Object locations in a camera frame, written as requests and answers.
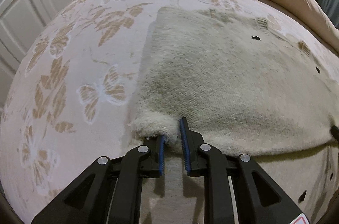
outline triangular cutout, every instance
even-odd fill
[[[252,177],[257,187],[260,203],[263,207],[268,207],[280,202],[280,196],[270,187],[270,185],[260,176],[259,173],[253,171]]]
[[[65,199],[65,204],[81,210],[85,204],[89,189],[92,186],[95,174],[92,173],[81,184],[73,190]]]

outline white and red sticker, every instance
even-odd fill
[[[306,216],[302,213],[295,220],[293,220],[290,224],[310,224],[307,220]]]

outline bed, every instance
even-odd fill
[[[283,8],[270,0],[74,0],[47,25],[22,61],[1,119],[0,179],[24,223],[96,158],[123,156],[137,146],[130,126],[131,97],[145,42],[164,6],[264,17],[279,38],[313,55],[320,72],[339,82],[338,32],[312,27],[312,22],[295,15],[299,9],[288,11],[286,4]],[[336,143],[328,140],[256,160],[311,223],[322,217],[339,183]],[[202,223],[203,180],[182,176],[178,155],[169,156],[165,165],[164,179],[145,181],[141,223]]]

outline black spot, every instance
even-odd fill
[[[306,196],[306,191],[304,191],[304,192],[302,193],[302,195],[299,197],[298,203],[303,202],[303,201],[305,200],[305,196]]]

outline round metal bolt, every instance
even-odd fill
[[[100,157],[99,159],[98,159],[98,164],[100,164],[100,165],[104,165],[104,164],[106,164],[107,162],[108,162],[108,159],[107,159],[107,157],[104,157],[104,156],[102,156],[102,157]]]
[[[148,149],[149,149],[149,148],[148,148],[147,146],[140,146],[140,147],[138,147],[138,151],[139,151],[139,152],[142,152],[142,153],[147,152]]]
[[[251,156],[249,156],[248,154],[242,154],[240,155],[240,160],[243,162],[248,162],[251,160]]]
[[[211,146],[209,144],[202,144],[200,146],[200,148],[203,150],[203,151],[209,151],[211,149]]]

